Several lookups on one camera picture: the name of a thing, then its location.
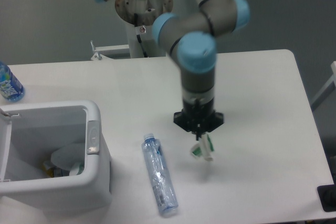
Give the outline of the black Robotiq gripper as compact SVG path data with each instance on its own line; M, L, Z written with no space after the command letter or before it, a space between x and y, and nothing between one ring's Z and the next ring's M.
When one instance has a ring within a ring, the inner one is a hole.
M204 132L211 132L224 124L224 114L215 111L214 99L204 104L183 100L183 108L174 113L173 122L187 132L194 132L196 140L199 140Z

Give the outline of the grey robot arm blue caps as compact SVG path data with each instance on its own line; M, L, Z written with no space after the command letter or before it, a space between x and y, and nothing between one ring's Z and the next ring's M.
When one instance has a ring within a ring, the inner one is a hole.
M180 69L183 107L174 123L197 140L221 126L224 116L214 109L215 38L249 22L247 1L196 0L198 11L185 18L172 13L173 0L114 1L126 25L130 56L168 55Z

